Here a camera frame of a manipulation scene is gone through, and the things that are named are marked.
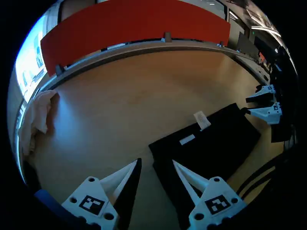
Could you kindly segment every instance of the wooden table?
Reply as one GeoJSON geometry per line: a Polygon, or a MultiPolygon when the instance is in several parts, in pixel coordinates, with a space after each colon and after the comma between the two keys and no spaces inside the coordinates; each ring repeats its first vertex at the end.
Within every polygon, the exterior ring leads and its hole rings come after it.
{"type": "MultiPolygon", "coordinates": [[[[256,85],[229,57],[209,51],[144,54],[84,72],[56,88],[54,129],[37,136],[32,161],[42,188],[62,203],[88,176],[104,178],[141,157],[130,229],[179,229],[148,145],[194,123],[199,110],[209,115],[233,102],[247,106],[256,85]]],[[[281,143],[271,144],[264,121],[246,116],[262,137],[229,179],[235,190],[282,151],[281,143]]]]}

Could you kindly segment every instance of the black cloth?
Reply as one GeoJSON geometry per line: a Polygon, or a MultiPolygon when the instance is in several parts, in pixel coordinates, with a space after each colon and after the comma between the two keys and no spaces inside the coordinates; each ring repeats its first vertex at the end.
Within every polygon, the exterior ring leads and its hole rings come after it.
{"type": "Polygon", "coordinates": [[[173,159],[209,179],[227,180],[244,162],[260,138],[237,104],[231,104],[207,117],[211,125],[200,131],[197,123],[149,145],[154,160],[173,159]],[[195,139],[181,145],[193,134],[195,139]]]}
{"type": "Polygon", "coordinates": [[[195,206],[172,159],[204,178],[220,176],[226,181],[260,138],[235,103],[211,114],[208,120],[211,125],[203,131],[195,123],[149,145],[153,167],[176,208],[181,229],[189,227],[188,216],[195,206]],[[179,141],[191,134],[195,138],[181,145],[179,141]]]}

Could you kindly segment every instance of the white cloth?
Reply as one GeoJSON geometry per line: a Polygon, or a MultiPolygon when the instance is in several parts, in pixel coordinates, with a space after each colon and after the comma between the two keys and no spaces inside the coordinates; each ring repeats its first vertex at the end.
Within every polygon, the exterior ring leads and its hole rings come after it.
{"type": "Polygon", "coordinates": [[[42,133],[47,132],[46,118],[51,108],[50,99],[56,93],[55,90],[39,92],[35,98],[29,101],[18,130],[19,146],[24,156],[29,155],[34,150],[34,135],[37,130],[42,133]]]}

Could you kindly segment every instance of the red divider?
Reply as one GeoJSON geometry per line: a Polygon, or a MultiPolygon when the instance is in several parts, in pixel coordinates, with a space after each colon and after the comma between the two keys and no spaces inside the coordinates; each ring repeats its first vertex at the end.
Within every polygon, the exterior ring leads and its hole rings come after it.
{"type": "Polygon", "coordinates": [[[57,64],[73,61],[111,45],[143,39],[197,39],[228,43],[230,24],[215,14],[179,0],[109,0],[62,21],[42,40],[50,76],[57,64]]]}

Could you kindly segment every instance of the clothing label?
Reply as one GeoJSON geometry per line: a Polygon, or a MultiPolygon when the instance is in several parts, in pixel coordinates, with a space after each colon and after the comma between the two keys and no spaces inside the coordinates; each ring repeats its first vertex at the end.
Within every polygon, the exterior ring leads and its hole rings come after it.
{"type": "Polygon", "coordinates": [[[208,121],[207,117],[204,115],[203,111],[198,111],[194,114],[194,117],[198,123],[198,125],[201,128],[201,131],[203,131],[205,128],[209,127],[211,123],[208,121]]]}
{"type": "Polygon", "coordinates": [[[187,136],[186,138],[181,139],[179,142],[181,145],[184,145],[186,143],[188,143],[189,141],[193,140],[195,138],[195,136],[192,134],[190,136],[187,136]]]}

